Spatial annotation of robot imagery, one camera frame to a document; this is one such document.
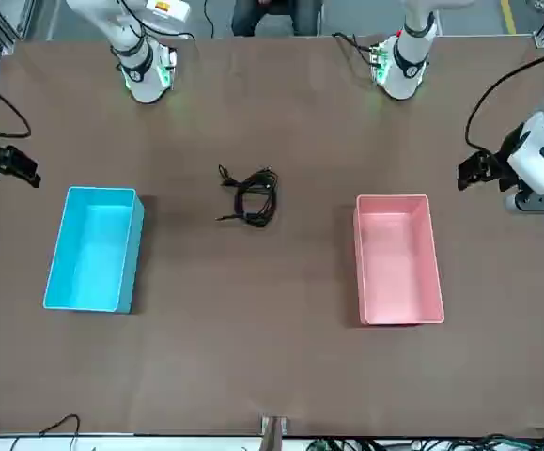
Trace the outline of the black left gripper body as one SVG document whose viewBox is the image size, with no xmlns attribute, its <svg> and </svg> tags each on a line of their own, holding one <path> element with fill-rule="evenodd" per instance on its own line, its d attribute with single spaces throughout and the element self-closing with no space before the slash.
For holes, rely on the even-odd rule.
<svg viewBox="0 0 544 451">
<path fill-rule="evenodd" d="M 517 175 L 508 158 L 520 147 L 529 134 L 522 132 L 524 124 L 521 123 L 517 128 L 511 131 L 504 139 L 500 150 L 497 152 L 497 160 L 501 167 L 501 176 L 499 178 L 499 189 L 505 192 L 516 186 L 518 191 L 524 191 L 528 188 L 527 184 Z"/>
</svg>

